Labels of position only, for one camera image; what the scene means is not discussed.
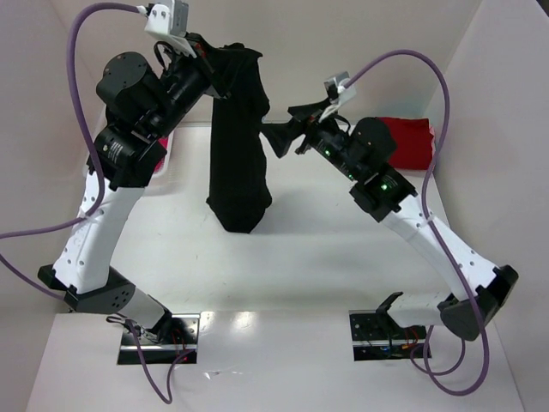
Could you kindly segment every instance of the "red cloth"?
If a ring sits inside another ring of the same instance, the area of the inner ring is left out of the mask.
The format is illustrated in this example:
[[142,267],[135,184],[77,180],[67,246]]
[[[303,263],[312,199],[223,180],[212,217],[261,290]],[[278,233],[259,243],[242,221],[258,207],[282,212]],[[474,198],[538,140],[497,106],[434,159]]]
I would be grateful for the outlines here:
[[397,169],[426,170],[432,159],[432,139],[429,119],[379,118],[395,139],[397,149],[389,164]]

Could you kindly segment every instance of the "black cloth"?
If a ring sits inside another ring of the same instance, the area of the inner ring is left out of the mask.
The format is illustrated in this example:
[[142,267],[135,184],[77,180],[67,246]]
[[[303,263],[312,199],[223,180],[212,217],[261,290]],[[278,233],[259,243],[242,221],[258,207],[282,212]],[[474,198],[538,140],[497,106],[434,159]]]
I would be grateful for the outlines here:
[[243,45],[228,99],[214,99],[207,203],[228,232],[249,233],[272,203],[266,182],[267,159],[259,126],[270,109],[263,90],[257,51]]

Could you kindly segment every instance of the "table surface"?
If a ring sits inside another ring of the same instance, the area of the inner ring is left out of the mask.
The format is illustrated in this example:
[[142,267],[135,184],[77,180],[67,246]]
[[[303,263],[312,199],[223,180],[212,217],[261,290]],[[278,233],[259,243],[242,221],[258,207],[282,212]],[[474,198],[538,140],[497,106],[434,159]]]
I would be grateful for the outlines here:
[[[274,204],[252,235],[225,233],[205,204],[208,128],[178,130],[170,175],[144,197],[113,266],[173,312],[198,313],[198,363],[177,367],[172,410],[316,412],[522,410],[499,336],[488,328],[491,371],[470,397],[444,395],[407,360],[354,362],[348,311],[397,290],[447,290],[411,246],[375,223],[350,183],[321,156],[268,154]],[[407,174],[416,187],[422,173]],[[429,204],[445,220],[435,182]],[[141,367],[116,365],[120,329],[104,317],[57,315],[27,410],[163,410]],[[433,366],[451,366],[459,341],[433,337]],[[470,385],[480,343],[459,373]],[[165,388],[167,366],[151,373]]]

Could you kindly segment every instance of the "white wall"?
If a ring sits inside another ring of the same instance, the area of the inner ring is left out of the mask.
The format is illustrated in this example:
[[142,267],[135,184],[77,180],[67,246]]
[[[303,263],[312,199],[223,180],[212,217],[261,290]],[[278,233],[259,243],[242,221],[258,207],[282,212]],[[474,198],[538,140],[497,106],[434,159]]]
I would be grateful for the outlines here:
[[[548,40],[534,0],[480,5],[447,71],[451,123],[437,170],[453,228],[521,276],[496,323],[528,411],[549,402]],[[439,122],[441,111],[436,94],[427,113]]]
[[[68,26],[95,0],[51,0]],[[143,0],[123,3],[142,4]],[[242,42],[262,52],[262,80],[273,107],[270,119],[287,118],[290,105],[325,97],[323,80],[342,70],[351,74],[383,52],[413,48],[443,67],[449,62],[480,0],[189,0],[189,30],[212,45]],[[81,56],[99,80],[119,52],[135,50],[155,61],[143,20],[127,13],[97,15],[83,29]],[[359,97],[342,111],[365,115],[423,114],[435,81],[422,63],[398,58],[359,84]],[[209,121],[211,101],[185,121]]]
[[[48,2],[0,1],[0,233],[65,221],[79,203],[84,146],[66,86],[65,42]],[[88,117],[97,118],[93,83],[78,69]],[[4,240],[0,251],[35,278],[62,237]],[[2,410],[25,409],[58,308],[0,267]]]

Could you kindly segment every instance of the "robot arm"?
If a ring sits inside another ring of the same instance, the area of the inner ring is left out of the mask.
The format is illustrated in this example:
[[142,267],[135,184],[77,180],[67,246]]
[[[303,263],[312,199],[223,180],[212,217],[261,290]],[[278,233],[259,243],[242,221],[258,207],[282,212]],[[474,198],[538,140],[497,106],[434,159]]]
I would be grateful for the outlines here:
[[[76,312],[119,313],[135,320],[157,340],[171,330],[172,314],[110,266],[130,211],[141,198],[156,165],[166,155],[159,139],[168,136],[204,95],[228,99],[240,70],[259,53],[214,48],[187,33],[188,5],[162,0],[139,10],[146,32],[160,40],[170,63],[158,77],[139,53],[125,52],[105,67],[97,95],[106,103],[107,126],[97,135],[106,194],[98,210],[75,226],[59,259],[40,268],[39,279],[65,292]],[[91,161],[79,216],[95,202],[99,184]]]
[[337,108],[346,96],[338,96],[347,74],[325,83],[329,97],[321,102],[290,107],[287,124],[264,124],[278,157],[285,155],[293,140],[305,135],[296,153],[315,149],[351,181],[354,201],[377,222],[398,233],[440,274],[451,294],[392,294],[377,309],[390,331],[413,325],[444,324],[457,336],[473,341],[480,333],[462,283],[438,243],[429,221],[434,221],[445,243],[461,266],[487,324],[506,301],[518,274],[510,267],[498,267],[483,258],[433,213],[424,216],[418,193],[410,182],[388,163],[396,150],[387,126],[377,118],[360,120],[349,135],[336,123]]

